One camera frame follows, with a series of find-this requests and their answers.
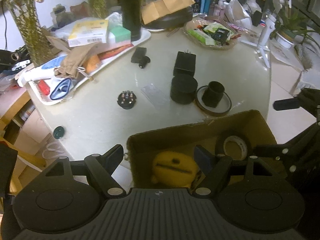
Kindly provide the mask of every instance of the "yellow plush toy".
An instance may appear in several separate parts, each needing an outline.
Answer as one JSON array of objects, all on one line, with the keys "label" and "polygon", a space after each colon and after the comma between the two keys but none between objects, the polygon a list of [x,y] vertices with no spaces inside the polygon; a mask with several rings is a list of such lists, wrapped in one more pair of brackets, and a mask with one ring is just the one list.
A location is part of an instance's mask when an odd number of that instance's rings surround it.
[{"label": "yellow plush toy", "polygon": [[166,151],[159,153],[152,163],[151,182],[169,187],[188,187],[198,172],[198,165],[188,155]]}]

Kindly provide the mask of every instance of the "black thermos bottle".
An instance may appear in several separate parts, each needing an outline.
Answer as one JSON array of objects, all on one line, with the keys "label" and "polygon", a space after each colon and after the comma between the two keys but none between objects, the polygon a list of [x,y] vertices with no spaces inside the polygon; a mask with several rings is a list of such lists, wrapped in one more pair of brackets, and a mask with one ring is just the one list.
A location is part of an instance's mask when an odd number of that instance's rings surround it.
[{"label": "black thermos bottle", "polygon": [[123,27],[131,31],[131,41],[141,37],[141,0],[121,0]]}]

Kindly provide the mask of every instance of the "black tape roll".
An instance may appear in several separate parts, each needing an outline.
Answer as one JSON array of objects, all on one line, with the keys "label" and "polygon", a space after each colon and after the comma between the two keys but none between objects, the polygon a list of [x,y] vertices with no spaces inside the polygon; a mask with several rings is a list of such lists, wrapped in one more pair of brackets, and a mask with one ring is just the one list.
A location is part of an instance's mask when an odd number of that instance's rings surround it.
[{"label": "black tape roll", "polygon": [[216,147],[215,147],[215,154],[229,154],[226,152],[226,143],[227,142],[235,142],[241,148],[241,159],[247,159],[248,156],[252,155],[252,147],[249,139],[244,136],[242,133],[227,130],[221,133],[217,139]]}]

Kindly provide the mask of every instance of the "black cable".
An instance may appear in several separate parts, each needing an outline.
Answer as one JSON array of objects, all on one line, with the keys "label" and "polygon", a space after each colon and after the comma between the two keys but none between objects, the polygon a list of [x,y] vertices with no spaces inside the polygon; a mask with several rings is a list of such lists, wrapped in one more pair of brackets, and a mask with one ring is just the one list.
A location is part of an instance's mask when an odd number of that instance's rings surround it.
[{"label": "black cable", "polygon": [[5,50],[8,49],[8,41],[7,41],[7,18],[5,17],[4,14],[4,9],[3,9],[3,1],[1,2],[1,9],[2,9],[2,13],[3,13],[3,17],[4,17],[4,21],[5,21],[5,30],[4,30],[4,38],[5,38]]}]

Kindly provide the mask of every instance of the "barcode label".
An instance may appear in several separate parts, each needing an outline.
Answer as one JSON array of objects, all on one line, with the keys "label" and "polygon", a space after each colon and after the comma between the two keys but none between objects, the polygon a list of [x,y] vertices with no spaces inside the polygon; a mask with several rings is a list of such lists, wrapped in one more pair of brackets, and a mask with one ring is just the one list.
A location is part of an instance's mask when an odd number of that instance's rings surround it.
[{"label": "barcode label", "polygon": [[82,34],[91,34],[92,30],[83,31]]},{"label": "barcode label", "polygon": [[80,44],[81,42],[77,41],[77,40],[74,40],[74,41],[69,41],[69,44],[70,45],[78,45]]},{"label": "barcode label", "polygon": [[102,41],[102,39],[101,38],[87,39],[87,42],[95,42],[95,41]]}]

